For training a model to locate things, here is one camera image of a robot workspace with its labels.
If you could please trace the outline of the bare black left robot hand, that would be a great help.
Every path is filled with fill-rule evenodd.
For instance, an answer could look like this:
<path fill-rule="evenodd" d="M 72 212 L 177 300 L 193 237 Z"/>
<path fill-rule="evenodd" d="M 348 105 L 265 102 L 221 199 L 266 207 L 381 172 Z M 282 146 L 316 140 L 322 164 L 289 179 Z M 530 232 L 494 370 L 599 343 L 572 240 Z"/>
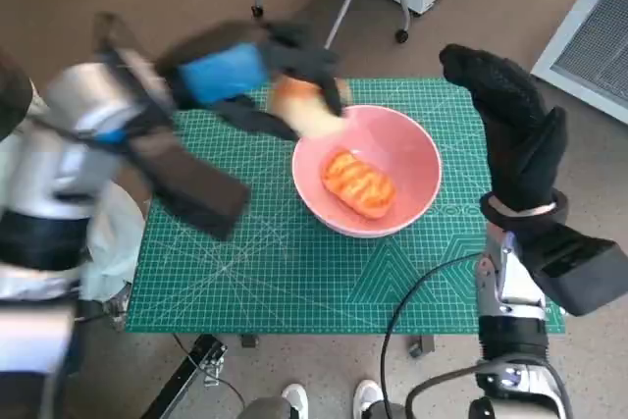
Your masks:
<path fill-rule="evenodd" d="M 155 69 L 181 109 L 204 108 L 239 130 L 297 141 L 341 123 L 335 62 L 304 25 L 227 21 L 175 44 Z"/>

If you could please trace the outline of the black knitted glove right hand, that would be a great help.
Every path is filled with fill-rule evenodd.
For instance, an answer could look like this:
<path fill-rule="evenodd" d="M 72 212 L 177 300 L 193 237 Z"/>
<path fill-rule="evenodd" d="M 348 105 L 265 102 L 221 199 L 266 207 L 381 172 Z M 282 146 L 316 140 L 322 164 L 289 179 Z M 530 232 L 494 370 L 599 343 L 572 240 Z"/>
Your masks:
<path fill-rule="evenodd" d="M 547 110 L 531 76 L 507 58 L 449 44 L 439 60 L 445 79 L 470 93 L 483 122 L 493 196 L 514 212 L 552 205 L 567 144 L 564 109 Z"/>

